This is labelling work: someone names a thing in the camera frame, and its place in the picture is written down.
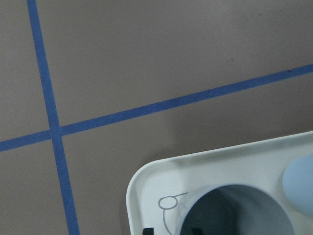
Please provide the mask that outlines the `light blue plastic cup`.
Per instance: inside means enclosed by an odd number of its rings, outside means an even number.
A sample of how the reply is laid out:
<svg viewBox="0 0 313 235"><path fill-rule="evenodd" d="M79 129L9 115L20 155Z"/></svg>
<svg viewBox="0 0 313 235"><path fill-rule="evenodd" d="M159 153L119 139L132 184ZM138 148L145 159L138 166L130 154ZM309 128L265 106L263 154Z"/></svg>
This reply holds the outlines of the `light blue plastic cup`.
<svg viewBox="0 0 313 235"><path fill-rule="evenodd" d="M307 216L313 216L313 156L292 161L283 173L283 191L290 204Z"/></svg>

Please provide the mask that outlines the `cream tray with bear drawing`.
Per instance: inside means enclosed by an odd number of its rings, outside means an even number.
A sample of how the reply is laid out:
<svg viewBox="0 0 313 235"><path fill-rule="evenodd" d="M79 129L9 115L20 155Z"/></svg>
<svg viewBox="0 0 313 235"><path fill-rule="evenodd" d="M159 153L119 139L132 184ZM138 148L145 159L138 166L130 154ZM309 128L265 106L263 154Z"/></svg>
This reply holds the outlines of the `cream tray with bear drawing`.
<svg viewBox="0 0 313 235"><path fill-rule="evenodd" d="M150 162L135 173L127 188L130 233L140 235L153 228L156 235L172 235L178 210L190 191L235 183L267 192L285 209L296 234L310 235L313 219L286 199L282 176L289 163L312 152L313 134L305 132Z"/></svg>

